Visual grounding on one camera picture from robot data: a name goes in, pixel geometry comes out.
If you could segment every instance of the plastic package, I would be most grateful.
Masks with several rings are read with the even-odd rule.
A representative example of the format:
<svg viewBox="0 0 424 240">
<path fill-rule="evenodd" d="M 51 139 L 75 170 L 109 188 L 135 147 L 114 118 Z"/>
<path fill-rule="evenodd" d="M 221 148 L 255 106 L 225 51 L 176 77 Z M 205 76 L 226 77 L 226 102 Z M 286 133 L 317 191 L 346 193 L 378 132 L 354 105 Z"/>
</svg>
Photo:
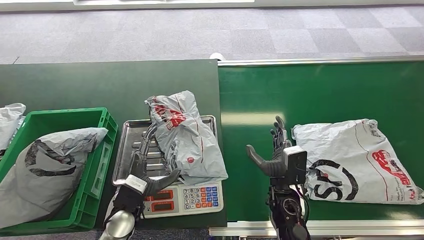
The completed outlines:
<svg viewBox="0 0 424 240">
<path fill-rule="evenodd" d="M 170 172 L 180 168 L 180 180 L 187 185 L 228 178 L 218 141 L 202 122 L 192 92 L 151 96 L 145 103 L 150 106 L 152 124 L 157 124 L 155 137 Z"/>
<path fill-rule="evenodd" d="M 22 103 L 13 103 L 0 108 L 0 155 L 9 146 L 9 142 L 22 123 L 22 115 L 27 107 Z"/>
<path fill-rule="evenodd" d="M 296 144 L 307 151 L 305 187 L 313 200 L 410 204 L 424 202 L 376 120 L 296 125 Z"/>
<path fill-rule="evenodd" d="M 80 183 L 90 152 L 106 128 L 82 128 L 42 136 L 19 154 L 0 183 L 0 229 L 56 213 Z"/>
</svg>

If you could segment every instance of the green plastic crate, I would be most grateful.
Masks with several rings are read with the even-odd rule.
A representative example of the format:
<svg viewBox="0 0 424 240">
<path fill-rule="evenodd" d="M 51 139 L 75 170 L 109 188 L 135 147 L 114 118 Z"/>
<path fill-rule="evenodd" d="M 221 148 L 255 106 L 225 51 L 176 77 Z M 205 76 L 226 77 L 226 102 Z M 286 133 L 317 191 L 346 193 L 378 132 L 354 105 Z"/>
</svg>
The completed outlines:
<svg viewBox="0 0 424 240">
<path fill-rule="evenodd" d="M 81 182 L 66 205 L 49 220 L 6 227 L 0 229 L 0 236 L 81 232 L 94 227 L 118 131 L 118 125 L 106 108 L 30 112 L 0 161 L 0 180 L 15 164 L 19 153 L 37 138 L 89 127 L 103 127 L 108 132 L 98 148 L 88 155 Z"/>
</svg>

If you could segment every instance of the stainless steel tray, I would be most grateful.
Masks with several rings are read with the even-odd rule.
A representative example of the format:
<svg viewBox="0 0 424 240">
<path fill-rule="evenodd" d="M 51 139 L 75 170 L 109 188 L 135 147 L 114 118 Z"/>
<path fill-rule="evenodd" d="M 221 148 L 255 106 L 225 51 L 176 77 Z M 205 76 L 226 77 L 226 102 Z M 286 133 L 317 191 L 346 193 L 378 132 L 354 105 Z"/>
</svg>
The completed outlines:
<svg viewBox="0 0 424 240">
<path fill-rule="evenodd" d="M 200 116 L 203 123 L 212 129 L 217 137 L 217 123 L 212 115 Z M 112 183 L 120 186 L 130 174 L 131 156 L 139 148 L 141 139 L 146 134 L 146 130 L 152 124 L 150 119 L 129 120 L 123 124 L 122 135 L 119 141 L 118 154 L 116 157 L 115 169 L 113 171 Z M 155 140 L 152 140 L 147 154 L 147 175 L 149 177 L 166 176 L 166 160 Z"/>
</svg>

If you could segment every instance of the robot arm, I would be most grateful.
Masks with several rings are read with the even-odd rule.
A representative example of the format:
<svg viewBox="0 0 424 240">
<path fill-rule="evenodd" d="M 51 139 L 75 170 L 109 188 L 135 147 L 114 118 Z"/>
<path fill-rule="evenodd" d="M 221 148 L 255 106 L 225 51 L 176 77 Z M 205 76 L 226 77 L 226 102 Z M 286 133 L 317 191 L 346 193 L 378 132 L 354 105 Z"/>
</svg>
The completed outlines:
<svg viewBox="0 0 424 240">
<path fill-rule="evenodd" d="M 287 139 L 283 120 L 279 116 L 275 119 L 276 129 L 271 130 L 274 148 L 272 160 L 265 161 L 251 145 L 246 146 L 247 155 L 270 177 L 266 204 L 271 210 L 270 220 L 277 232 L 277 238 L 310 240 L 307 219 L 302 215 L 300 196 L 304 196 L 298 189 L 299 184 L 305 183 L 307 153 L 299 146 L 292 146 Z M 290 185 L 295 185 L 296 190 L 290 188 Z"/>
<path fill-rule="evenodd" d="M 104 221 L 104 231 L 99 240 L 128 240 L 134 233 L 140 215 L 143 215 L 144 198 L 168 187 L 180 175 L 181 170 L 177 168 L 159 180 L 148 177 L 147 153 L 156 129 L 154 124 L 148 128 L 139 149 L 133 154 L 130 175 L 119 188 L 113 201 L 113 209 Z"/>
</svg>

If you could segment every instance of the scale keypad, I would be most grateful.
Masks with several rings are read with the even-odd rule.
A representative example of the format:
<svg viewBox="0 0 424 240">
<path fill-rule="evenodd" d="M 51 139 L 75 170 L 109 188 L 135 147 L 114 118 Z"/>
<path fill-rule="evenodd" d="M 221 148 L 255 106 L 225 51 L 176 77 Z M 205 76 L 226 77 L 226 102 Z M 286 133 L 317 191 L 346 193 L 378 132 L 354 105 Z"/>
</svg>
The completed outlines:
<svg viewBox="0 0 424 240">
<path fill-rule="evenodd" d="M 184 209 L 200 210 L 220 206 L 218 187 L 192 187 L 183 189 Z"/>
</svg>

